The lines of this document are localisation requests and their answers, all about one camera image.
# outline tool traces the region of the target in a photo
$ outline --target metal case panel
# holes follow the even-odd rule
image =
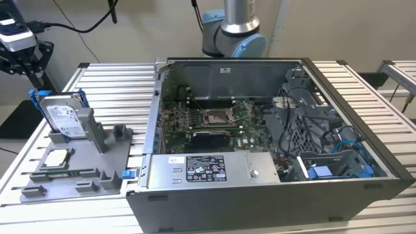
[[[145,233],[242,229],[349,220],[389,199],[398,180],[252,186],[128,194]]]

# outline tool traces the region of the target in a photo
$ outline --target motherboard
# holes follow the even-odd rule
[[[162,131],[168,154],[276,152],[260,107],[249,99],[170,101],[162,110]]]

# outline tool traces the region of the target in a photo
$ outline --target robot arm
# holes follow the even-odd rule
[[[224,0],[222,10],[202,14],[202,52],[210,57],[261,57],[265,37],[254,0]]]

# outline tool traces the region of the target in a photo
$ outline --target blue latch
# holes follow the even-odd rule
[[[136,178],[136,170],[125,170],[121,173],[121,179],[134,179]]]

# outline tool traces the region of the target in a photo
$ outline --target slatted metal surface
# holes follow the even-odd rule
[[[377,72],[385,73],[413,95],[416,95],[416,61],[381,62]]]
[[[314,62],[370,129],[416,177],[416,128],[348,66]],[[133,128],[128,168],[141,165],[146,117],[153,86],[152,64],[90,64],[77,69],[66,90],[82,88],[105,128]],[[20,188],[28,182],[49,139],[44,121],[0,180],[0,233],[106,232],[141,233],[129,205],[120,195],[68,199],[25,205]],[[122,182],[125,189],[134,183]],[[416,184],[394,199],[377,201],[349,222],[297,225],[220,233],[416,233]]]

